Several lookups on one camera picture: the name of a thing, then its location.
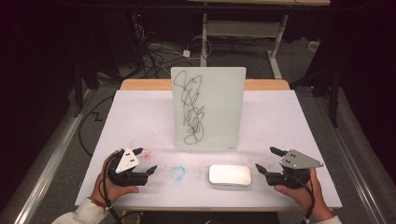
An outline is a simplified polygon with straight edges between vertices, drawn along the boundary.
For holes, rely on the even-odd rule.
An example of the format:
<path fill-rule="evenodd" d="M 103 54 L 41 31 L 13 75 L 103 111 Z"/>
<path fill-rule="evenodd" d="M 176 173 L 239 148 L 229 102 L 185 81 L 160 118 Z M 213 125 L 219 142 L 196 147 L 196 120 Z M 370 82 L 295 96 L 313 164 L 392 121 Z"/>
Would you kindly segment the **white table cover sheet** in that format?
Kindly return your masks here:
<path fill-rule="evenodd" d="M 170 91 L 118 91 L 93 153 L 76 202 L 91 193 L 104 159 L 114 150 L 140 147 L 138 170 L 156 169 L 139 193 L 115 205 L 134 210 L 285 211 L 296 203 L 273 190 L 258 166 L 278 172 L 280 158 L 271 147 L 296 149 L 322 158 L 294 91 L 246 91 L 239 146 L 234 152 L 185 152 L 175 147 Z M 250 169 L 247 187 L 215 186 L 208 179 L 213 164 Z"/>

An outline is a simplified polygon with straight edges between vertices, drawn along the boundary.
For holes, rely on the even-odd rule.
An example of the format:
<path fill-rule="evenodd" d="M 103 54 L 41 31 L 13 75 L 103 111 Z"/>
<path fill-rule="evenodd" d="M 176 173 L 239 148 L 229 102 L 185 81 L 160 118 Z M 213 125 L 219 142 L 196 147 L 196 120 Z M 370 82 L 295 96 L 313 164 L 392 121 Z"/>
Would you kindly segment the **white whiteboard eraser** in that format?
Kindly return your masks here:
<path fill-rule="evenodd" d="M 211 165 L 208 178 L 212 185 L 249 186 L 252 182 L 250 169 L 240 165 Z"/>

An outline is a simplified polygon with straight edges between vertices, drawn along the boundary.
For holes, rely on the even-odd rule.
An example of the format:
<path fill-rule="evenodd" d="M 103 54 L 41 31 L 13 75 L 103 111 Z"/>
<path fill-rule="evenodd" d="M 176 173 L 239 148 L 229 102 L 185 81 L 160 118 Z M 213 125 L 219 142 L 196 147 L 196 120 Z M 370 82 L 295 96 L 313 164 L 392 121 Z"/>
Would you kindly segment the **person's left hand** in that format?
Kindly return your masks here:
<path fill-rule="evenodd" d="M 105 159 L 102 169 L 96 178 L 94 188 L 90 196 L 90 199 L 101 203 L 105 209 L 110 207 L 121 196 L 139 192 L 139 189 L 136 186 L 120 187 L 114 185 L 106 177 L 107 166 L 111 161 L 114 160 L 114 157 L 117 153 L 118 151 L 116 150 Z"/>

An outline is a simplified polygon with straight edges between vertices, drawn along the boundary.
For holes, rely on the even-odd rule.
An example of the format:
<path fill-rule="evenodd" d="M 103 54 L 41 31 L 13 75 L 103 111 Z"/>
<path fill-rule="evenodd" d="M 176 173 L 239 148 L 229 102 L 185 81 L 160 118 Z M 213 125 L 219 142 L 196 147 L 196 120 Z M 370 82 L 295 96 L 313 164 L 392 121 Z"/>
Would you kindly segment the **person's right hand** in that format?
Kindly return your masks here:
<path fill-rule="evenodd" d="M 319 222 L 334 217 L 335 214 L 324 201 L 315 168 L 310 168 L 310 180 L 307 187 L 308 189 L 289 189 L 276 185 L 274 190 L 292 198 L 306 213 L 311 212 L 310 220 Z"/>

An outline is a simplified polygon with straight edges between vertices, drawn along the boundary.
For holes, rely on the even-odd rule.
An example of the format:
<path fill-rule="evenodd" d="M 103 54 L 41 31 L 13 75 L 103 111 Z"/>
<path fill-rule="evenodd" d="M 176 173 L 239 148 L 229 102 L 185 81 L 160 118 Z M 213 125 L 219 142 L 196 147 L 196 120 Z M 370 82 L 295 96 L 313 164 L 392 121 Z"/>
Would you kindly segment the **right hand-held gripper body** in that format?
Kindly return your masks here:
<path fill-rule="evenodd" d="M 323 167 L 324 163 L 299 152 L 288 151 L 279 162 L 283 168 L 281 173 L 267 172 L 265 175 L 269 186 L 283 185 L 290 189 L 302 188 L 310 180 L 310 168 Z"/>

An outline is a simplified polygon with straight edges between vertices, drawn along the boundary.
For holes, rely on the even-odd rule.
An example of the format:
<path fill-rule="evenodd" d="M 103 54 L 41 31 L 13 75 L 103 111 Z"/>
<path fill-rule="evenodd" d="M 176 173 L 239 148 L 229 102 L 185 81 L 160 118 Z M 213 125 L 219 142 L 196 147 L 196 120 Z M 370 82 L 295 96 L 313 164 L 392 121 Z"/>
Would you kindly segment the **grey metal floor rail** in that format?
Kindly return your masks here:
<path fill-rule="evenodd" d="M 338 96 L 337 127 L 328 98 L 314 99 L 308 123 L 328 165 L 344 224 L 396 224 L 396 185 L 375 155 L 344 94 Z"/>
<path fill-rule="evenodd" d="M 10 202 L 0 214 L 0 224 L 28 224 L 43 202 L 54 177 L 62 163 L 64 154 L 82 121 L 83 115 L 94 98 L 95 91 L 83 92 L 82 108 L 72 103 L 49 141 L 17 187 Z"/>

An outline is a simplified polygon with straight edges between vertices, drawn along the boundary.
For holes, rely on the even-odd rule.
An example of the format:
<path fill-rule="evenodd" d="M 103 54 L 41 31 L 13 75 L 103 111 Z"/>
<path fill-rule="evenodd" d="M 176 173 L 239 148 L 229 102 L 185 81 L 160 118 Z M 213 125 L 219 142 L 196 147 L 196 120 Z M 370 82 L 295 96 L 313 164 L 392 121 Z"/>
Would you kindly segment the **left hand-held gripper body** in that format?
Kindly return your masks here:
<path fill-rule="evenodd" d="M 114 185 L 120 187 L 145 186 L 149 176 L 134 172 L 138 164 L 139 160 L 131 148 L 121 149 L 110 162 L 107 176 Z"/>

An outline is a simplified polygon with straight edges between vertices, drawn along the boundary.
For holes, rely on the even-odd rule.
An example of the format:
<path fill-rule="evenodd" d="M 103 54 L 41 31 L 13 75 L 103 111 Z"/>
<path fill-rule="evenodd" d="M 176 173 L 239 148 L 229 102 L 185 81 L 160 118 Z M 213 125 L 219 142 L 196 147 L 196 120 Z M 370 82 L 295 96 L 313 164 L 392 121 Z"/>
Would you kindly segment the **black metal stand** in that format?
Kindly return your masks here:
<path fill-rule="evenodd" d="M 335 71 L 332 75 L 331 100 L 329 107 L 329 118 L 334 128 L 338 127 L 337 124 L 338 90 L 339 90 L 339 72 Z"/>

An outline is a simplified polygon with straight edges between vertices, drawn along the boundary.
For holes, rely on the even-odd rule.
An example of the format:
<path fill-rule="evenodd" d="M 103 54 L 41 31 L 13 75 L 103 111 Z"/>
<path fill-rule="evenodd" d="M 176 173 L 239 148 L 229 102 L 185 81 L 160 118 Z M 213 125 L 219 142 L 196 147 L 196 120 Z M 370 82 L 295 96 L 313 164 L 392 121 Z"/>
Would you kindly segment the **white metal desk frame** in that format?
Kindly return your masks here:
<path fill-rule="evenodd" d="M 261 22 L 261 21 L 221 21 L 210 20 L 208 14 L 203 14 L 202 22 L 202 46 L 200 56 L 200 66 L 207 67 L 207 57 L 210 48 L 207 37 L 212 36 L 237 36 L 237 37 L 261 37 L 273 38 L 274 46 L 267 51 L 268 63 L 272 69 L 275 79 L 282 79 L 279 66 L 276 61 L 276 55 L 282 40 L 284 31 L 287 26 L 289 16 L 283 15 L 279 22 Z"/>

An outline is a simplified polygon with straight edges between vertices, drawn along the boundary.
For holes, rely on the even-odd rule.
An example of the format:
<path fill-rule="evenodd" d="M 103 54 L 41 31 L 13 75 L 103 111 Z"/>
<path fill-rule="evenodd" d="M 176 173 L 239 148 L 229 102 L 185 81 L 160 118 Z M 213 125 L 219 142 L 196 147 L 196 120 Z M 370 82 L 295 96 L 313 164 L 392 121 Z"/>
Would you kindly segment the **white whiteboard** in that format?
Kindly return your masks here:
<path fill-rule="evenodd" d="M 171 69 L 176 149 L 235 151 L 238 147 L 247 69 Z"/>

